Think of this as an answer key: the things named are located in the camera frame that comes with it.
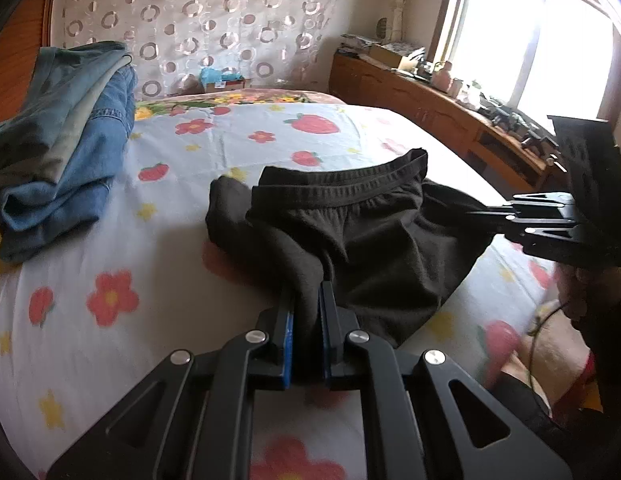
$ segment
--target black shorts on person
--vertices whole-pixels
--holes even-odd
[[[427,180],[427,161],[415,149],[361,170],[267,167],[252,192],[225,176],[210,185],[210,240],[266,283],[296,292],[294,360],[311,352],[322,280],[364,329],[397,346],[491,243],[463,218],[485,207]]]

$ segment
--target stack of folded pants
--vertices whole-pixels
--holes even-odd
[[[398,346],[491,243],[492,234],[464,221],[485,206],[427,180],[427,165],[427,152],[415,149],[361,170],[268,167],[252,191],[226,176],[210,185],[210,240],[263,283],[296,292],[297,359],[318,344],[322,280],[331,280],[338,306],[353,310],[361,327]]]
[[[21,111],[0,123],[2,260],[100,217],[134,122],[131,59],[116,41],[40,50]]]

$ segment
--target white floral bed sheet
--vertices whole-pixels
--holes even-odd
[[[388,110],[230,105],[137,121],[103,218],[0,277],[0,421],[24,463],[44,478],[172,350],[221,348],[272,305],[207,239],[210,181],[229,174],[251,186],[269,164],[361,168],[413,147],[428,151],[432,180],[503,202],[453,152]],[[441,348],[490,381],[552,272],[495,237],[403,348]],[[251,478],[365,479],[357,394],[258,392]]]

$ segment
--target window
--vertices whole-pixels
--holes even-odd
[[[447,47],[453,75],[519,108],[597,117],[613,59],[613,23],[588,0],[461,0]]]

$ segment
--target human hand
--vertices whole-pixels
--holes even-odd
[[[566,304],[564,313],[571,319],[585,316],[587,308],[604,312],[621,301],[621,267],[586,270],[558,264],[556,278],[559,302]]]

